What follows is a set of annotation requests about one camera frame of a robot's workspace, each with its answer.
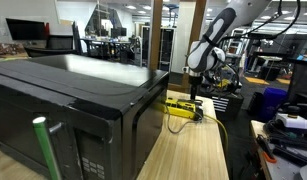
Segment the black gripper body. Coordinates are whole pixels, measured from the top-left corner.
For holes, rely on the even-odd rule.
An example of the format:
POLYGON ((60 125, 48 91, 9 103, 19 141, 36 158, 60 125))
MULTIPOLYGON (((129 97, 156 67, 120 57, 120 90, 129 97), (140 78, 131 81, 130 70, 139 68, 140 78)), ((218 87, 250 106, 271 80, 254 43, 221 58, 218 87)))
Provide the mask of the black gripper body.
POLYGON ((200 73, 191 71, 189 73, 189 84, 191 85, 190 99, 194 100, 197 95, 198 86, 202 83, 203 77, 200 73))

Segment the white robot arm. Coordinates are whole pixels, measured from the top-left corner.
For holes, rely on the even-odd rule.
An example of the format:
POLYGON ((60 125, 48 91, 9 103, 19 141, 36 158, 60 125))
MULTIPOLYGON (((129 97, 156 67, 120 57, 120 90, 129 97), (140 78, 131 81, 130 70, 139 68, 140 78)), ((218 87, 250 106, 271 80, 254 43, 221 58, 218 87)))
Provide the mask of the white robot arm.
POLYGON ((218 43, 231 30, 252 23, 272 0, 231 0, 214 18, 199 41, 191 44, 185 72, 191 85, 190 98, 194 100, 203 74, 221 67, 225 53, 218 43))

